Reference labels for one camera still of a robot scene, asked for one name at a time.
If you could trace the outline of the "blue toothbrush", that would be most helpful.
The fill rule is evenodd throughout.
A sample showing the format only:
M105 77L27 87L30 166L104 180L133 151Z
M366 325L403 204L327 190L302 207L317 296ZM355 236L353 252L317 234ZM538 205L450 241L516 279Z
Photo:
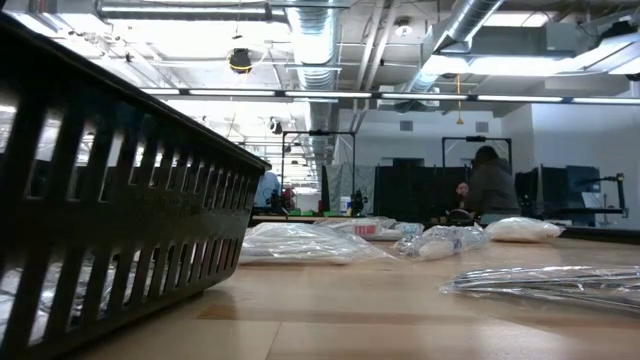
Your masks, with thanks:
M389 231L390 237L397 241L407 236L421 236L424 232L424 225L421 223L396 222Z

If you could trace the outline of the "white blue-striped toothbrush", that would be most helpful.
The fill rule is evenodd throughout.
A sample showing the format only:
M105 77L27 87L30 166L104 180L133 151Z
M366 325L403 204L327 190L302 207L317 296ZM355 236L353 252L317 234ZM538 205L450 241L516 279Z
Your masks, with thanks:
M434 226L421 236L418 257L439 260L481 248L488 242L487 233L478 225Z

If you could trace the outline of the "wooden workbench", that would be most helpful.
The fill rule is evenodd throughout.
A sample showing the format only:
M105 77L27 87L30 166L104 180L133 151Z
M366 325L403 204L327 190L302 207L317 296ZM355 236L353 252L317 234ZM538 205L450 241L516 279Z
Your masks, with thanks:
M251 225L264 222L279 223L316 223L316 222L343 222L350 220L350 217L311 217L311 216L284 216L284 215L255 215L250 219Z

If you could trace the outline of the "person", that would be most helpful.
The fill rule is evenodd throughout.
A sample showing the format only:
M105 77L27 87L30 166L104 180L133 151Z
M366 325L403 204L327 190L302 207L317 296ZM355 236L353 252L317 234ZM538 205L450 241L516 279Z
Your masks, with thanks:
M253 208L271 208L281 196L281 184L278 176L271 172L265 172L259 179L254 196Z
M480 147L474 158L465 207L476 216L519 216L514 179L509 162L491 146Z
M461 182L456 186L455 197L453 203L454 210L464 210L469 212L471 208L467 204L467 195L469 192L469 186L465 182Z

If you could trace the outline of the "red toothbrush in clear bag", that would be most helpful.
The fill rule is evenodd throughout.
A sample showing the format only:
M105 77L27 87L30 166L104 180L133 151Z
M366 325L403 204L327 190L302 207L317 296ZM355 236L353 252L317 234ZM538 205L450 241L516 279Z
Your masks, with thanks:
M395 220L386 217L336 217L315 222L315 225L330 227L357 235L364 240L390 241L393 239L391 227Z

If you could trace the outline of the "cotton swabs in clear bag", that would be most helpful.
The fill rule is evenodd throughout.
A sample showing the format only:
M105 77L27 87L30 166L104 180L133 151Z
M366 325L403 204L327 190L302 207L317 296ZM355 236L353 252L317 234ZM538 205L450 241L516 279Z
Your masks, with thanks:
M305 223L260 223L246 231L241 264L349 265L393 259L386 251L352 233Z

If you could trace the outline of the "black partition panel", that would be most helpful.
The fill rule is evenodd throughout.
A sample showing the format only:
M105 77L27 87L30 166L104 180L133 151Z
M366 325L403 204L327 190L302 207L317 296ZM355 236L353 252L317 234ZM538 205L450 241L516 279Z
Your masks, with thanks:
M567 207L567 169L540 165L515 174L521 214L540 220L560 220Z
M438 167L377 167L374 210L398 221L430 222L450 208L455 187Z

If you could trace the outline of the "long linear light fixture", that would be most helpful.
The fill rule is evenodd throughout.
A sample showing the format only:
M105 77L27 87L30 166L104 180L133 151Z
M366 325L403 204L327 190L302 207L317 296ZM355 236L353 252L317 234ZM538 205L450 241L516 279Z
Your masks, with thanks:
M180 88L142 88L153 96L209 96L209 97L245 97L245 98L290 98L313 100L389 100L389 101L449 101L449 102L486 102L486 103L540 103L563 105L611 105L640 106L640 98L625 97L568 97L536 95L491 95L458 93L397 93L370 91L307 91L307 90L246 90L246 89L180 89Z

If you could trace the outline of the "black slotted plastic basket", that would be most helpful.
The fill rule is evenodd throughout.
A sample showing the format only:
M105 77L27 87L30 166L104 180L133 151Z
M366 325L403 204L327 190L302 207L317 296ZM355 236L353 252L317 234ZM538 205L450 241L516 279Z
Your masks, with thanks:
M3 13L0 95L14 111L0 150L0 269L28 253L171 246L180 282L166 306L234 273L264 161ZM51 359L109 332L0 346L0 360Z

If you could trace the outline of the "cotton balls in clear bag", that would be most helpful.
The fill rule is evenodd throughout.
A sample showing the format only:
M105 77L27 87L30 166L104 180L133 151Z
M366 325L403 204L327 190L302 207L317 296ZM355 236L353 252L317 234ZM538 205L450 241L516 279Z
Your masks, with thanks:
M527 217L509 217L489 224L485 231L491 241L539 243L558 238L565 228Z

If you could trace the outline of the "dark computer monitor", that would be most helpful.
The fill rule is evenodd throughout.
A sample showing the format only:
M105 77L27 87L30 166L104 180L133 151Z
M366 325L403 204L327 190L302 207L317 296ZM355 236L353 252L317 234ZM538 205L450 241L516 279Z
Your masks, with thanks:
M599 193L601 191L600 171L596 167L568 165L566 174L569 193Z

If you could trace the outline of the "black station frame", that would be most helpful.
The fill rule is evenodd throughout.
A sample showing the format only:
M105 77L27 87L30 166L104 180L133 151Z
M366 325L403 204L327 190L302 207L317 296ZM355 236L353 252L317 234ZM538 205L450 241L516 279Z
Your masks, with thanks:
M284 131L282 133L282 140L281 140L281 166L280 166L280 177L281 177L281 189L284 189L284 181L285 181L285 156L286 156L286 152L285 152L285 148L287 147L287 145L285 144L286 138L289 134L295 134L296 137L299 137L300 135L306 135L308 137L329 137L329 136L342 136L342 135L348 135L352 138L352 143L351 143L351 150L352 150L352 155L351 155L351 161L350 161L350 165L351 165L351 195L355 195L356 194L356 181L355 181L355 175L356 175L356 135L357 132L356 131L329 131L329 130L322 130L322 129L317 129L317 130L308 130L308 131ZM319 212L326 214L327 212L330 211L330 197L329 197L330 193L328 190L328 181L326 179L326 166L323 165L322 166L322 176L321 176L321 205L319 206Z
M441 167L446 168L446 156L450 151L447 147L448 141L454 141L456 144L460 141L467 143L485 143L485 142L504 142L507 145L507 159L509 163L509 169L513 172L513 144L511 138L505 137L486 137L481 135L464 136L464 137L442 137L441 138Z

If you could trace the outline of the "silver spiral air duct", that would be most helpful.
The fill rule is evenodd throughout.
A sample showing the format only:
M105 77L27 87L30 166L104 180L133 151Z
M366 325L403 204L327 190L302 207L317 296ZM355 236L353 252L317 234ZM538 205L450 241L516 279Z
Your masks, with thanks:
M329 4L332 0L293 0L286 9L292 31L292 44L299 86L305 91L329 91L335 89L337 70L329 69L336 60L339 10ZM333 104L312 101L309 103L309 130L331 129ZM332 157L332 140L329 136L310 138L311 151L316 160Z
M431 25L421 44L421 66L404 85L403 92L428 92L445 69L443 53L468 54L472 39L505 0L456 0L451 14Z

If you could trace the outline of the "black table frame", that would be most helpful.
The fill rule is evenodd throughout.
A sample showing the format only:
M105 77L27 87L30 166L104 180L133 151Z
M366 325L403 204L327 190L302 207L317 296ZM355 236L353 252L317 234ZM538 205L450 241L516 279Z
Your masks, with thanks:
M561 236L568 239L640 246L640 230L569 226Z

